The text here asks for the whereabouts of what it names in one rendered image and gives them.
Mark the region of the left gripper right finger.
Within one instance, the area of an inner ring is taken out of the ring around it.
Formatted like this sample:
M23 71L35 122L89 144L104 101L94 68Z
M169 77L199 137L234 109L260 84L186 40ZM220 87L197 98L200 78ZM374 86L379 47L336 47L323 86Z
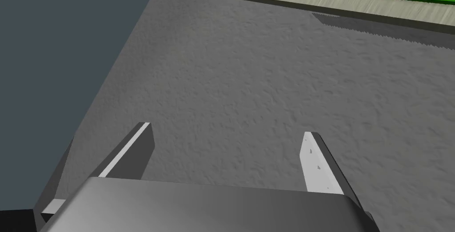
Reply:
M306 131L303 135L299 159L308 192L314 194L323 207L331 208L341 203L362 205L329 151L321 135Z

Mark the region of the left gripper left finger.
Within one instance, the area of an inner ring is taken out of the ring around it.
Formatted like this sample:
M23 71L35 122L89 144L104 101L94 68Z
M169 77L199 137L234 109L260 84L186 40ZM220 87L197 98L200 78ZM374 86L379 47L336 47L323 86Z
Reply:
M155 149L149 122L139 122L89 175L140 180Z

